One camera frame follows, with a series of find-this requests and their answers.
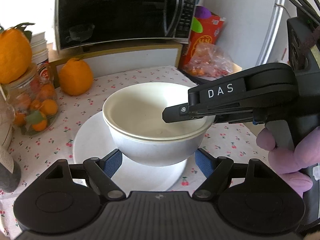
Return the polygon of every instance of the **screw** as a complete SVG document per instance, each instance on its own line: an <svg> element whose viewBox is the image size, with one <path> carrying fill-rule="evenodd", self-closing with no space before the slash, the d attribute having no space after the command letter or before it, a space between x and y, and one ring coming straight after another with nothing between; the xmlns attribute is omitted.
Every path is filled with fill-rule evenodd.
<svg viewBox="0 0 320 240"><path fill-rule="evenodd" d="M111 190L108 192L109 198L121 198L123 196L123 192L120 190Z"/></svg>
<svg viewBox="0 0 320 240"><path fill-rule="evenodd" d="M198 198L208 198L208 197L210 197L211 192L206 189L200 189L200 190L197 190L195 192L195 194Z"/></svg>

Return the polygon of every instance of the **white refrigerator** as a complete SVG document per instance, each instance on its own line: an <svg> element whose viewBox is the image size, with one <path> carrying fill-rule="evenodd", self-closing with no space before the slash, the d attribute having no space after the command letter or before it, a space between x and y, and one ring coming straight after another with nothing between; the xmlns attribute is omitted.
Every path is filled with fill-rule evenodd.
<svg viewBox="0 0 320 240"><path fill-rule="evenodd" d="M286 20L296 16L288 0L204 0L204 6L225 17L217 45L243 69L288 61Z"/></svg>

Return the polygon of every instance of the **white bowl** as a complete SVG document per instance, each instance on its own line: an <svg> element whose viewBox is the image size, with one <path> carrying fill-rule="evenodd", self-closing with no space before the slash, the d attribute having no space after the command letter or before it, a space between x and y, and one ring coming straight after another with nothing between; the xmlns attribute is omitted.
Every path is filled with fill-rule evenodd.
<svg viewBox="0 0 320 240"><path fill-rule="evenodd" d="M199 147L214 116L165 123L168 106L188 102L189 87L163 82L143 83L113 93L103 104L103 119L117 147L148 166L168 166L190 157Z"/></svg>

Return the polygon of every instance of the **cherry print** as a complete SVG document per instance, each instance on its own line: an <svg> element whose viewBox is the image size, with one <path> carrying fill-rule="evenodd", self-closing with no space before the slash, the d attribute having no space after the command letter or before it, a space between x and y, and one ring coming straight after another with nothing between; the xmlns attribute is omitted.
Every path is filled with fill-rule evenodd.
<svg viewBox="0 0 320 240"><path fill-rule="evenodd" d="M69 140L69 141L66 143L66 146L72 147L72 142L73 142L73 140Z"/></svg>

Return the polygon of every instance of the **microwave control panel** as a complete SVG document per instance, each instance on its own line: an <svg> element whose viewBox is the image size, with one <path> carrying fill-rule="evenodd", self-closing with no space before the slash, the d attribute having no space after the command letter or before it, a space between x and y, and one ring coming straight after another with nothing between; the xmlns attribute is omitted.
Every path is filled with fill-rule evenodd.
<svg viewBox="0 0 320 240"><path fill-rule="evenodd" d="M196 0L184 0L183 10L178 23L175 38L189 38Z"/></svg>

